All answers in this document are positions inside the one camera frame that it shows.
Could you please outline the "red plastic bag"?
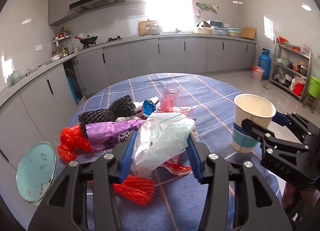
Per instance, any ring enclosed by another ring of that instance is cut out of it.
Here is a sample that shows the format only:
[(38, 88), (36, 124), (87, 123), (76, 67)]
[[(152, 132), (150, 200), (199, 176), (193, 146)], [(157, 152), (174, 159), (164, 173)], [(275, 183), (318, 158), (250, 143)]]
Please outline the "red plastic bag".
[[(83, 136), (79, 124), (61, 131), (60, 145), (57, 147), (60, 158), (66, 162), (75, 160), (78, 151), (94, 152), (88, 137)], [(130, 201), (146, 206), (153, 199), (155, 182), (130, 175), (121, 184), (114, 184), (113, 189)]]

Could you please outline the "metal spice rack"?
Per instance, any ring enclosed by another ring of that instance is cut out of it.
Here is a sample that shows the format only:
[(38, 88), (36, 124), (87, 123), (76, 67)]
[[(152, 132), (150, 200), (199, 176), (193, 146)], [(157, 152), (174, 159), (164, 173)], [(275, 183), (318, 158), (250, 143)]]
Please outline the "metal spice rack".
[(73, 52), (72, 33), (69, 26), (62, 26), (52, 40), (52, 56), (64, 58)]

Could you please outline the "white pot with lid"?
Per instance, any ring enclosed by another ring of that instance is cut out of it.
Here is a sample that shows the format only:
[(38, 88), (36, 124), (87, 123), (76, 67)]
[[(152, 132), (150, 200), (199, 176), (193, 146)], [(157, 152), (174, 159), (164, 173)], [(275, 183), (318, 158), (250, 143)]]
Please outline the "white pot with lid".
[(158, 23), (149, 24), (146, 29), (148, 35), (161, 35), (161, 33), (163, 32), (162, 27)]

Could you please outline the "blue plaid tablecloth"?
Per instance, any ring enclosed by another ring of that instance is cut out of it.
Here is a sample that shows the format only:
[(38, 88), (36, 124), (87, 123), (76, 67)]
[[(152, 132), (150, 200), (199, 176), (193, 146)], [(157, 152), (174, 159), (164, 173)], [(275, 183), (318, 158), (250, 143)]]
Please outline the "blue plaid tablecloth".
[[(255, 147), (249, 154), (236, 152), (232, 143), (234, 98), (239, 91), (210, 77), (193, 74), (159, 73), (134, 77), (101, 89), (82, 105), (66, 114), (67, 126), (77, 124), (83, 111), (108, 107), (118, 98), (130, 95), (137, 102), (161, 97), (167, 88), (178, 90), (177, 105), (191, 106), (190, 117), (196, 119), (195, 129), (200, 141), (212, 152), (235, 163), (251, 161), (281, 197), (284, 183), (260, 165), (261, 150)], [(201, 185), (193, 174), (176, 176), (159, 167), (152, 173), (155, 195), (146, 206), (127, 198), (116, 198), (124, 230), (197, 230), (206, 200), (207, 186)]]

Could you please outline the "purple snack wrapper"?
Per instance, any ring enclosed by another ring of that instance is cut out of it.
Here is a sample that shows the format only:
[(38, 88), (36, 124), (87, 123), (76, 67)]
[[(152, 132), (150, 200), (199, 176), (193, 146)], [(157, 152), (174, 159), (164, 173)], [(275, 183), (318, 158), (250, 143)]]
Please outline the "purple snack wrapper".
[(137, 131), (144, 123), (141, 119), (122, 122), (99, 122), (86, 125), (86, 134), (94, 152), (112, 149), (127, 141), (131, 130)]

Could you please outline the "black wok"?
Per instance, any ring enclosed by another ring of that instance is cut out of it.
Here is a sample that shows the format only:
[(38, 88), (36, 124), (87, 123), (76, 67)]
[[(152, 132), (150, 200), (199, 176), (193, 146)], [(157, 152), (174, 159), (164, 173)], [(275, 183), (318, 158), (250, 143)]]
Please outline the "black wok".
[(83, 48), (86, 49), (90, 45), (96, 44), (96, 40), (98, 39), (98, 36), (89, 36), (89, 35), (87, 35), (87, 37), (75, 36), (75, 38), (79, 40), (80, 43), (83, 45)]

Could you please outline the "white blue paper cup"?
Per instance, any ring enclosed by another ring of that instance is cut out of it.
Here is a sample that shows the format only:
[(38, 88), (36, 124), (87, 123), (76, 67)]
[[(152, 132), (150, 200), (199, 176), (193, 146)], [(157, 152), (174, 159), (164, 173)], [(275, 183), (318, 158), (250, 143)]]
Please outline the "white blue paper cup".
[(242, 121), (249, 119), (268, 128), (276, 114), (275, 106), (267, 99), (253, 94), (240, 94), (234, 98), (235, 115), (233, 124), (232, 146), (240, 153), (251, 153), (258, 141), (249, 136), (241, 126)]

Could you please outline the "grey lower cabinets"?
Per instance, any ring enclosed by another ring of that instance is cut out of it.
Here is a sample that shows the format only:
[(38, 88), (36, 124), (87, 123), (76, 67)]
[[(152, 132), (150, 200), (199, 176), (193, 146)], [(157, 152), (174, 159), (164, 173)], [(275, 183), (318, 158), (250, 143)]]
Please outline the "grey lower cabinets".
[(35, 143), (56, 146), (66, 114), (101, 89), (134, 77), (159, 73), (204, 76), (249, 69), (253, 41), (221, 36), (166, 36), (111, 43), (60, 59), (1, 94), (1, 196), (27, 227), (36, 207), (21, 198), (16, 168)]

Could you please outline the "green plastic bucket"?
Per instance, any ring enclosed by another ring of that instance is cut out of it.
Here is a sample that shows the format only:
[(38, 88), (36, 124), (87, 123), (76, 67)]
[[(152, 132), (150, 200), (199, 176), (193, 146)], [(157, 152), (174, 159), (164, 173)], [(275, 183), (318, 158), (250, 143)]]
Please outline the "green plastic bucket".
[(315, 76), (310, 76), (308, 94), (312, 97), (317, 98), (320, 92), (320, 78)]

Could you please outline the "white translucent plastic bag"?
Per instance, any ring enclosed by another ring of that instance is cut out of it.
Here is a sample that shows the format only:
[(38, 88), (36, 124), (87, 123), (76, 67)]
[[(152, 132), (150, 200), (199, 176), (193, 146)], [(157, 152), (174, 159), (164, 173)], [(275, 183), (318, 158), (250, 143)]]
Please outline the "white translucent plastic bag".
[(187, 138), (195, 129), (195, 120), (182, 113), (153, 112), (137, 132), (131, 171), (150, 178), (152, 172), (187, 148)]

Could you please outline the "pink translucent plastic bag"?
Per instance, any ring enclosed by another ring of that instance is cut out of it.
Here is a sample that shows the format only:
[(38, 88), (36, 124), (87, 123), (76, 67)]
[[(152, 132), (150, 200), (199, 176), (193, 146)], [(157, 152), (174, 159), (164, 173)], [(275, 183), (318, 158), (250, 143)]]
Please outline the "pink translucent plastic bag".
[(166, 113), (182, 113), (184, 115), (191, 114), (196, 107), (192, 106), (183, 91), (175, 85), (167, 85), (164, 88), (160, 99), (160, 108)]

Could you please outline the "metal storage shelf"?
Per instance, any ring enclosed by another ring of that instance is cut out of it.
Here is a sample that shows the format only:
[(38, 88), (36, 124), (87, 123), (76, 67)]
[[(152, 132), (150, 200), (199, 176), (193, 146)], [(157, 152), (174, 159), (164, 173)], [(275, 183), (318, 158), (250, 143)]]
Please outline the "metal storage shelf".
[(311, 71), (312, 51), (307, 46), (294, 48), (276, 43), (269, 82), (303, 101)]

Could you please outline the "brown board on counter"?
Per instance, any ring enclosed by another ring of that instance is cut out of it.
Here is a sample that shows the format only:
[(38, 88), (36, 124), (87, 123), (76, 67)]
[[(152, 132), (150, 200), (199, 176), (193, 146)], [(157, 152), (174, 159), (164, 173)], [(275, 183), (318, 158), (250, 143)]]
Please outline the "brown board on counter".
[(241, 37), (245, 39), (255, 40), (257, 29), (252, 27), (243, 27), (241, 29)]

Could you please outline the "dark grey knitted cloth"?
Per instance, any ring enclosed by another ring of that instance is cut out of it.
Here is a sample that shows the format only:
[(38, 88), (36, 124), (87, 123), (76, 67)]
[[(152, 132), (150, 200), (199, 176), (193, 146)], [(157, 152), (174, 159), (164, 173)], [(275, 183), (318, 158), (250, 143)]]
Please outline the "dark grey knitted cloth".
[(131, 117), (135, 115), (135, 104), (130, 95), (125, 95), (115, 100), (108, 108), (84, 111), (78, 116), (80, 129), (84, 137), (87, 137), (86, 125), (101, 122), (115, 122), (119, 117)]

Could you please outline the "red orange blue wrapper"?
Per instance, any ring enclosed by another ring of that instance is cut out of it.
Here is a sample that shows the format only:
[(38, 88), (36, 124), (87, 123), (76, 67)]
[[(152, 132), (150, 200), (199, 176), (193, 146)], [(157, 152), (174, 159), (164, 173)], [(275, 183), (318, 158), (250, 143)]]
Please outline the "red orange blue wrapper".
[(151, 100), (145, 100), (142, 104), (142, 114), (148, 118), (154, 111), (157, 110), (156, 105)]

